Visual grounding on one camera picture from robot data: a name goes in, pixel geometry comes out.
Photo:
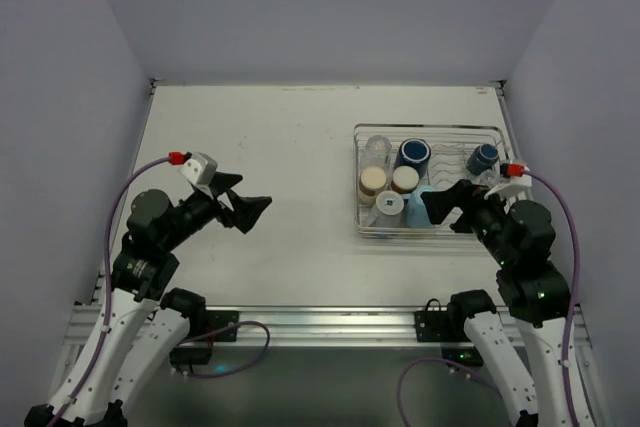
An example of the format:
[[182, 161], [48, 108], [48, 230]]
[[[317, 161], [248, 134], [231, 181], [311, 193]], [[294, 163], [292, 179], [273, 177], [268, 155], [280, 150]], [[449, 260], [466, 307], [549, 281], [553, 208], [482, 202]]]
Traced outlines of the light blue mug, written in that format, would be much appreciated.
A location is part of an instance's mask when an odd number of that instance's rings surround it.
[[405, 222], [409, 228], [429, 229], [432, 227], [425, 204], [421, 198], [423, 193], [435, 192], [436, 189], [430, 185], [420, 185], [411, 193], [402, 195], [405, 202], [404, 213]]

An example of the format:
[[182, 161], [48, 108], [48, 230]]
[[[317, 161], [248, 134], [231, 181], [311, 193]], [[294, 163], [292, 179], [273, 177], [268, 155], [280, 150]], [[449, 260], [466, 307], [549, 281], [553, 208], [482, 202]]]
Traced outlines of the pale grey-blue mug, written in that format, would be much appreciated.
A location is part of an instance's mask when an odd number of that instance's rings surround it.
[[385, 190], [378, 194], [375, 205], [367, 216], [364, 226], [375, 228], [399, 228], [402, 222], [404, 199], [393, 191]]

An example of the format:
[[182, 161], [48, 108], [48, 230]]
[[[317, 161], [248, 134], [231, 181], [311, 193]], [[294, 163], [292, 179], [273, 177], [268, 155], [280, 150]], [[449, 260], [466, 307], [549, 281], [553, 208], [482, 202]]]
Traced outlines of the large dark blue mug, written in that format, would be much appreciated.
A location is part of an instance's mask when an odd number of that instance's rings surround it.
[[431, 158], [431, 147], [423, 139], [409, 138], [404, 140], [398, 149], [394, 168], [408, 166], [413, 168], [423, 178], [426, 175]]

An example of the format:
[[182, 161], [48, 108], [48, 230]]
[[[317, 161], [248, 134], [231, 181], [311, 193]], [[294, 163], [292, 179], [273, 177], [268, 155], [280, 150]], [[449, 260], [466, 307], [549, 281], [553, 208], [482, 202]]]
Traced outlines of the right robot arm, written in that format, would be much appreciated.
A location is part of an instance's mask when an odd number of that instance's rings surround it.
[[531, 200], [507, 207], [500, 192], [460, 180], [421, 198], [434, 225], [460, 209], [452, 230], [473, 233], [497, 262], [498, 291], [526, 355], [518, 355], [483, 290], [452, 295], [448, 317], [481, 355], [512, 425], [592, 426], [575, 352], [575, 303], [550, 260], [556, 238], [551, 213]]

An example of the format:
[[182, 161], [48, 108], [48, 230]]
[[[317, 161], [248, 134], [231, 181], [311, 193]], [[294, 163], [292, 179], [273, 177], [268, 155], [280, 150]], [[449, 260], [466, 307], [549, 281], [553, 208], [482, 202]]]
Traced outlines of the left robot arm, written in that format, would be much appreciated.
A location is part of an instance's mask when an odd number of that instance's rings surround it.
[[179, 266], [176, 247], [213, 220], [248, 233], [271, 204], [269, 196], [237, 195], [241, 179], [216, 173], [178, 204], [157, 189], [135, 197], [96, 324], [66, 380], [30, 409], [25, 425], [124, 426], [176, 347], [236, 332], [236, 322], [209, 323], [204, 297], [168, 284]]

